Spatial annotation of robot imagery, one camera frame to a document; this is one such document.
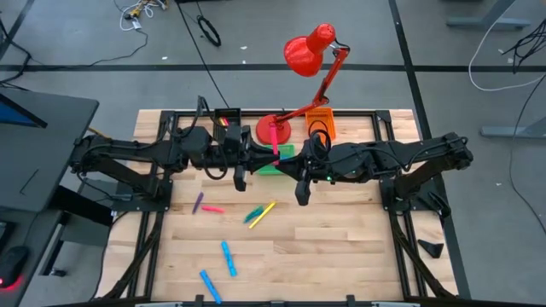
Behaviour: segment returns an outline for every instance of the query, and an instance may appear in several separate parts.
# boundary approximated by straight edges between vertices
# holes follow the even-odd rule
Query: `green block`
[[[295,153],[293,144],[277,145],[279,148],[279,154],[281,159],[292,158]],[[266,165],[258,170],[259,175],[284,175],[281,171],[278,171],[274,165]]]

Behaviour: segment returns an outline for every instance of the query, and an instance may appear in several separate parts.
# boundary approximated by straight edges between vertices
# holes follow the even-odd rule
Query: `lamp arm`
[[[341,66],[343,65],[343,62],[349,55],[349,48],[337,48],[334,50],[335,60],[334,64],[330,68],[328,75],[322,80],[321,87],[318,89],[317,94],[315,95],[315,98],[313,98],[313,102],[308,104],[307,106],[301,107],[295,111],[292,111],[291,113],[278,116],[275,118],[275,123],[280,124],[284,121],[287,121],[289,119],[292,119],[294,117],[300,116],[307,111],[310,111],[314,109],[315,107],[320,107],[322,105],[328,104],[329,99],[324,95],[332,81],[334,81],[335,75],[340,70]]]

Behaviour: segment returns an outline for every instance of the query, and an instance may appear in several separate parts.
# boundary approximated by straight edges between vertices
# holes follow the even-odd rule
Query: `wooden tabletop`
[[[417,141],[412,111],[390,111],[396,139]],[[139,112],[134,134],[138,141],[155,139],[160,112]],[[180,126],[188,126],[190,121],[184,119]],[[243,118],[242,124],[254,127],[257,121],[258,118]],[[307,137],[305,120],[291,119],[290,124],[293,131],[289,143],[298,153]],[[200,119],[198,125],[204,125],[212,134],[210,119]],[[334,144],[374,140],[367,118],[338,117],[335,127]],[[131,163],[131,167],[142,173],[149,171],[149,165],[143,163]],[[341,301],[347,294],[354,294],[357,300],[402,298],[392,233],[377,181],[312,184],[309,205],[298,206],[294,196],[296,182],[290,177],[247,176],[247,191],[243,193],[235,190],[232,176],[230,171],[223,180],[213,181],[205,172],[191,167],[172,176],[173,196],[161,234],[153,300],[193,301],[196,294],[205,294],[205,300],[212,301],[199,276],[202,269],[206,269],[224,301]],[[202,205],[222,207],[225,213],[199,210],[192,215],[201,191],[205,194]],[[243,224],[251,210],[272,200],[277,205],[254,229]],[[129,213],[114,226],[98,296],[111,289],[131,262],[140,215]],[[412,217],[417,239],[445,243],[434,212],[415,211]],[[222,240],[228,241],[234,254],[238,273],[235,278],[229,276]],[[421,247],[419,253],[444,287],[456,293],[447,248],[439,259],[432,259]],[[413,268],[405,258],[412,293],[417,294]],[[144,273],[142,269],[140,293]]]

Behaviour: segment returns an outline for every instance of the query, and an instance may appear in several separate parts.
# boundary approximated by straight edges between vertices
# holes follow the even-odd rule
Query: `lamp shade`
[[[312,77],[322,66],[322,52],[335,40],[335,29],[320,24],[311,35],[292,38],[284,46],[284,59],[297,74]]]

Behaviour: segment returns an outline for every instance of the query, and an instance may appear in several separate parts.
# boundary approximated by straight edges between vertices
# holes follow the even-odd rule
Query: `yellow marker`
[[[269,212],[273,206],[276,205],[276,202],[275,201],[272,201],[270,202],[270,204],[267,206],[267,208],[265,208],[264,212],[262,214],[259,215],[259,217],[257,217],[253,223],[250,224],[250,226],[248,226],[249,229],[252,229],[262,218],[265,217],[265,215],[267,214],[267,212]]]

